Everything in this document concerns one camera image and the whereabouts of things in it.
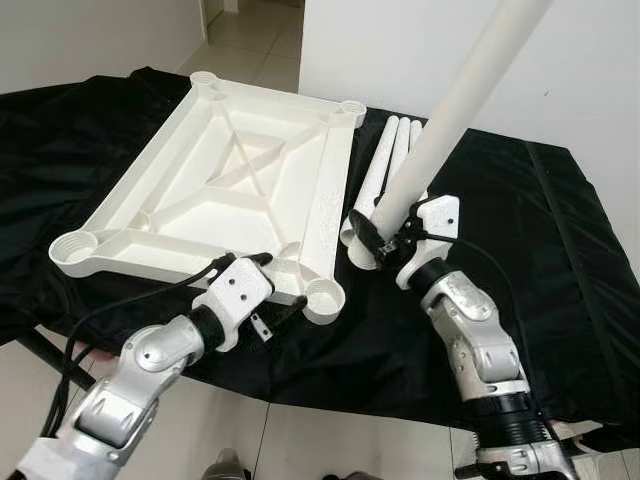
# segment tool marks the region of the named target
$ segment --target black fabric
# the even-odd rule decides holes
[[[188,88],[184,77],[146,68],[0,96],[0,342],[38,323],[68,333],[88,311],[156,286],[105,272],[68,278],[47,248],[84,223]],[[388,115],[371,109],[354,135],[343,217]],[[523,338],[499,274],[475,253],[451,250],[449,260],[500,306],[548,413],[616,425],[624,445],[637,446],[640,288],[570,153],[470,130],[432,192],[460,197],[461,238],[509,273]],[[266,345],[247,323],[238,348],[187,374],[273,402],[466,425],[445,349],[416,298],[392,278],[358,271],[345,253],[340,246],[336,278],[348,301],[335,323],[297,314]],[[188,310],[195,293],[96,318],[80,336],[117,353],[142,326]]]

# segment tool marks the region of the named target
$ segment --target white plastic base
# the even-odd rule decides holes
[[[100,270],[176,282],[211,258],[269,252],[273,301],[306,294],[335,319],[333,280],[353,130],[366,108],[191,75],[192,88],[111,193],[50,258],[72,277]]]

